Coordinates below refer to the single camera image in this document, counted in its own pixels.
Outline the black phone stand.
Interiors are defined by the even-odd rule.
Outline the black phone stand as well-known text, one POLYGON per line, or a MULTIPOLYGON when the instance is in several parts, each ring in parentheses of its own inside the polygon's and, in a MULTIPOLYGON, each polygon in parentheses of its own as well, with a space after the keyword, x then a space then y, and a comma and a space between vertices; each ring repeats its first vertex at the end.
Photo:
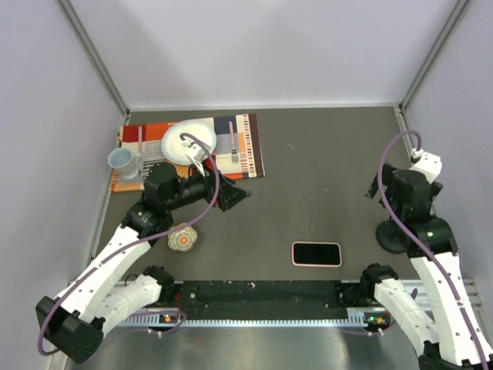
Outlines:
POLYGON ((403 254, 407 252, 408 236, 392 217, 377 226, 375 237, 379 245, 388 253, 403 254))

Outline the black phone pink case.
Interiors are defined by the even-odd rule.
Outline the black phone pink case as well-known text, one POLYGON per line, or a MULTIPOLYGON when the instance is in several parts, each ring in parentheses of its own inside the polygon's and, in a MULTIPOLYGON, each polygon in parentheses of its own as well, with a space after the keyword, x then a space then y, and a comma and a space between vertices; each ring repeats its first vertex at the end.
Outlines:
POLYGON ((341 247, 338 243, 298 241, 292 244, 291 259, 300 267, 340 267, 341 247))

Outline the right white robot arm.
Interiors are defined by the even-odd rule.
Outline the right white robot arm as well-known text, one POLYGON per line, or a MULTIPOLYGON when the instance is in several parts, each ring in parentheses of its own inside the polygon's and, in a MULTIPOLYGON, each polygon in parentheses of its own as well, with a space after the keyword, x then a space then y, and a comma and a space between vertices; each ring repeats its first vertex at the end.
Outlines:
POLYGON ((382 163, 367 197, 381 195, 389 219, 376 229, 387 252, 406 254, 418 273, 431 310, 426 312, 387 265, 372 264, 362 276, 361 299, 381 304, 414 347, 421 369, 490 369, 492 346, 473 312, 461 275, 458 246, 450 225, 431 213, 442 185, 439 160, 408 170, 382 163))

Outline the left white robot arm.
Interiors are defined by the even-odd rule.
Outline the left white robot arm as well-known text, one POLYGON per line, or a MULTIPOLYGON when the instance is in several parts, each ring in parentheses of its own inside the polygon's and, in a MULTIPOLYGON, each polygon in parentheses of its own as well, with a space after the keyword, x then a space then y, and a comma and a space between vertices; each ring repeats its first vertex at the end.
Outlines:
POLYGON ((38 342, 49 341, 76 364, 90 359, 117 324, 149 304, 163 306, 174 299, 173 277, 156 266, 112 291, 136 260, 165 232, 175 230, 172 212, 199 200, 227 211, 250 195, 209 166, 187 178, 180 177, 171 163, 152 166, 141 198, 99 255, 64 291, 55 298, 43 297, 35 306, 38 342))

